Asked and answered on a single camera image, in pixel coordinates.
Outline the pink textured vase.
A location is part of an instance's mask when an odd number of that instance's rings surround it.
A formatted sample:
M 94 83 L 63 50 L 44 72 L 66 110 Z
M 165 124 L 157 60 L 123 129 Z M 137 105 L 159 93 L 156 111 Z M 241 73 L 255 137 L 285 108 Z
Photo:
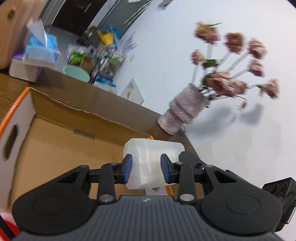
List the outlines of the pink textured vase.
M 189 83 L 170 101 L 169 109 L 158 118 L 157 123 L 173 136 L 183 124 L 190 124 L 208 104 L 208 98 L 194 84 Z

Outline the red cardboard box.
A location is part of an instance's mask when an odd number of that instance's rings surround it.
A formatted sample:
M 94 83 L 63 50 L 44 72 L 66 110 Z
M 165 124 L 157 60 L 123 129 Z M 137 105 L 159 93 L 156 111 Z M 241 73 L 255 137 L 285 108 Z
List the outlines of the red cardboard box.
M 152 136 L 25 88 L 1 122 L 1 208 L 79 165 L 121 161 L 131 138 Z

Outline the white purple tissue box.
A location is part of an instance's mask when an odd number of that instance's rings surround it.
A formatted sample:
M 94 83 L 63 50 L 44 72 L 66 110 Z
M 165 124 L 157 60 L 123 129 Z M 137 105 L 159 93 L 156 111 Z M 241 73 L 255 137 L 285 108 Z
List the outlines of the white purple tissue box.
M 23 61 L 23 53 L 14 54 L 9 67 L 9 75 L 28 82 L 36 82 L 43 68 L 28 65 Z

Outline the wall picture frame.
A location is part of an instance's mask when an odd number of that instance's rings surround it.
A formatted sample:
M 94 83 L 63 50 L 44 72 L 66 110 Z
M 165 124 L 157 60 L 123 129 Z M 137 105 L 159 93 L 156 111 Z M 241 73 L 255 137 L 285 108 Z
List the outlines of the wall picture frame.
M 165 10 L 172 2 L 173 0 L 162 0 L 162 2 L 158 5 L 158 9 Z

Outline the grey refrigerator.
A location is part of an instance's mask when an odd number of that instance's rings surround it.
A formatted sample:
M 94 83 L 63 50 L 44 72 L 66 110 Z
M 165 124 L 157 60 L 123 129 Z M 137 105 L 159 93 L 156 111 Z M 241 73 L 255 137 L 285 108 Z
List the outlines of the grey refrigerator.
M 102 33 L 114 31 L 120 39 L 150 3 L 150 1 L 107 1 L 77 42 L 83 46 L 98 46 L 100 39 L 97 31 Z

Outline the pink ribbed suitcase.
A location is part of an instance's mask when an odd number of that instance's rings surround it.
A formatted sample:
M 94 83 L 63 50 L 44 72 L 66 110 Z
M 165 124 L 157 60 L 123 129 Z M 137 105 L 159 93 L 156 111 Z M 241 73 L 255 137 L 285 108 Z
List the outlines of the pink ribbed suitcase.
M 29 19 L 36 20 L 45 5 L 39 0 L 1 1 L 1 70 L 6 69 L 13 55 L 23 48 Z

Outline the dried pink roses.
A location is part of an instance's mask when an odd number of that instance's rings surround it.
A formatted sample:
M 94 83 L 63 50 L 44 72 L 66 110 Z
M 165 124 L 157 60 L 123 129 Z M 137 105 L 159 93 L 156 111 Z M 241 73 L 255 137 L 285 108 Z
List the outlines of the dried pink roses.
M 239 108 L 245 109 L 245 94 L 255 88 L 259 90 L 260 96 L 267 95 L 271 99 L 279 97 L 280 86 L 276 78 L 258 84 L 240 80 L 246 73 L 259 78 L 265 76 L 262 60 L 267 49 L 263 42 L 255 38 L 246 40 L 240 32 L 227 32 L 223 43 L 226 54 L 217 59 L 213 58 L 212 52 L 221 40 L 218 23 L 197 22 L 193 35 L 207 45 L 206 54 L 196 49 L 190 56 L 195 66 L 191 79 L 191 86 L 197 93 L 195 107 L 208 108 L 216 100 L 239 98 L 243 101 Z

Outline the blue tissue pack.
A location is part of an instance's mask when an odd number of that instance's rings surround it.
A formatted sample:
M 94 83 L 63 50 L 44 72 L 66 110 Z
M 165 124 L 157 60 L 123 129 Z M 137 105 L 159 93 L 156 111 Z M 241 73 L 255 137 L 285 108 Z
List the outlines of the blue tissue pack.
M 23 61 L 32 66 L 55 67 L 60 57 L 57 37 L 45 32 L 41 19 L 29 19 L 27 28 L 30 36 L 23 51 Z

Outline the translucent plastic box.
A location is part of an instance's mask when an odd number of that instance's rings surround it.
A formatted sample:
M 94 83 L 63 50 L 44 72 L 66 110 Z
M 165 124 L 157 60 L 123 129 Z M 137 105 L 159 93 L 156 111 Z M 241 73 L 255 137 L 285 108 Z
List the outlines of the translucent plastic box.
M 123 155 L 132 155 L 132 171 L 126 184 L 128 189 L 149 189 L 166 186 L 162 170 L 161 155 L 166 154 L 171 162 L 179 160 L 185 150 L 181 143 L 132 138 L 124 146 Z

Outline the dark entrance door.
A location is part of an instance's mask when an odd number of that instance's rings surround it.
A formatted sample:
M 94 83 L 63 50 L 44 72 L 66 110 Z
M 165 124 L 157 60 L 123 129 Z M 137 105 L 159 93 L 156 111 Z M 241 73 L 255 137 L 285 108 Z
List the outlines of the dark entrance door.
M 66 0 L 52 25 L 81 37 L 105 3 L 105 0 Z

